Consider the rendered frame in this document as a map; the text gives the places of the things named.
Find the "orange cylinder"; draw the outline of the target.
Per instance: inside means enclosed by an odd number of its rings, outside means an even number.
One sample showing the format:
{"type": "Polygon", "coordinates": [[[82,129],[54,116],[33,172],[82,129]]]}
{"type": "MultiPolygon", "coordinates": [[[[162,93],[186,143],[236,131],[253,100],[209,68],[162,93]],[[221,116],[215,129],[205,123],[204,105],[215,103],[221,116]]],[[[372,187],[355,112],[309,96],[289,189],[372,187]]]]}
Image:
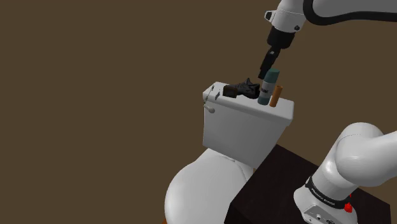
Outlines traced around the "orange cylinder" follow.
{"type": "Polygon", "coordinates": [[[277,106],[277,103],[278,103],[278,100],[280,98],[282,90],[283,90],[283,86],[280,86],[280,85],[276,85],[275,86],[274,92],[272,94],[272,97],[271,97],[271,100],[270,100],[270,103],[269,103],[270,107],[274,108],[274,107],[277,106]]]}

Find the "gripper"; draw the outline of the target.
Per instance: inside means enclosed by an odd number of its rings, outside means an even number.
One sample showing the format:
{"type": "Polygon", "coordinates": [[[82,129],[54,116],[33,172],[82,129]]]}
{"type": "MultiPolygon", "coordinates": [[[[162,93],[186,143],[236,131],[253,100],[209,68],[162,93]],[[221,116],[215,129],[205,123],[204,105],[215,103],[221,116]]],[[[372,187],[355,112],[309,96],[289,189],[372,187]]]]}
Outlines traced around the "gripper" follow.
{"type": "Polygon", "coordinates": [[[260,72],[258,75],[259,79],[264,79],[268,70],[273,66],[274,62],[279,56],[281,49],[287,49],[291,46],[291,43],[295,37],[294,32],[284,32],[280,31],[274,26],[272,26],[267,43],[271,46],[266,53],[263,62],[260,66],[260,72]]]}

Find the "dark brown box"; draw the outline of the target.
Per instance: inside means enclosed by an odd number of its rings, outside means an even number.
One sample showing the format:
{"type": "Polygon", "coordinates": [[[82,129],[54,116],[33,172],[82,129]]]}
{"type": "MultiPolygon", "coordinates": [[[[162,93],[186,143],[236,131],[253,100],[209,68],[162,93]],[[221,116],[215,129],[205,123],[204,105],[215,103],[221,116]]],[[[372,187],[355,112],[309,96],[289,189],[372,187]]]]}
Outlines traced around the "dark brown box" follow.
{"type": "Polygon", "coordinates": [[[230,85],[225,85],[223,87],[223,96],[229,98],[236,98],[238,96],[238,89],[230,85]]]}

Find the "black shoe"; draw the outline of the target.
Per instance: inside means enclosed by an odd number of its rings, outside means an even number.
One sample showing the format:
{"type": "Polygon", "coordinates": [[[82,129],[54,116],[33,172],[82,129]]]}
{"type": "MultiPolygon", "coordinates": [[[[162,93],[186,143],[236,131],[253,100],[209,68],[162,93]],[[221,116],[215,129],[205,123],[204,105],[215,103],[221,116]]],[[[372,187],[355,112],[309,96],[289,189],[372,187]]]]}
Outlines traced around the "black shoe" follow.
{"type": "Polygon", "coordinates": [[[235,87],[237,88],[237,95],[243,95],[250,99],[257,99],[260,95],[260,84],[252,83],[250,78],[236,84],[235,87]]]}

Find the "teal spray bottle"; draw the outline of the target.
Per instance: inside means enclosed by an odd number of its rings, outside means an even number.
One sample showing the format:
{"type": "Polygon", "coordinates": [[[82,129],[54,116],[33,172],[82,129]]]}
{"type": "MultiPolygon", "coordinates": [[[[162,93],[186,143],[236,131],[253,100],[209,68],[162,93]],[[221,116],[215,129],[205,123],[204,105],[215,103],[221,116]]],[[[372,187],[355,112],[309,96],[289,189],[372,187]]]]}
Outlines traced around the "teal spray bottle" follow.
{"type": "Polygon", "coordinates": [[[260,94],[258,97],[258,104],[268,105],[270,98],[274,92],[275,84],[279,77],[280,70],[270,68],[263,78],[263,82],[260,89],[260,94]]]}

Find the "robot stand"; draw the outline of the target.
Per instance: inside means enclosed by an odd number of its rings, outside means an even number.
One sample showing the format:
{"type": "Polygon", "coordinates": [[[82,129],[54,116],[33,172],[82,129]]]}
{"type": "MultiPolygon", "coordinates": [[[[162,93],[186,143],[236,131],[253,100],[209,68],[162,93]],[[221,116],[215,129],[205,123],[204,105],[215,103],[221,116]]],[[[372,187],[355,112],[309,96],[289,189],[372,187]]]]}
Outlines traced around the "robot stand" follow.
{"type": "Polygon", "coordinates": [[[308,224],[293,193],[317,168],[276,145],[230,203],[224,224],[308,224]]]}

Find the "white toilet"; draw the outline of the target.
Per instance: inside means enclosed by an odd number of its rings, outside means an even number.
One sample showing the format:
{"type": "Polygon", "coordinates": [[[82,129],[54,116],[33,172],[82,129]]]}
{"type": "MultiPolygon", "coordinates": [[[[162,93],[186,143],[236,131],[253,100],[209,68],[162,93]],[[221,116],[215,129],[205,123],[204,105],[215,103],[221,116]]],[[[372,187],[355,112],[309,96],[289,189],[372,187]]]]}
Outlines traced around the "white toilet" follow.
{"type": "Polygon", "coordinates": [[[225,84],[213,85],[204,105],[205,151],[170,182],[167,224],[224,224],[230,203],[293,120],[291,100],[279,99],[273,108],[243,95],[225,97],[225,84]]]}

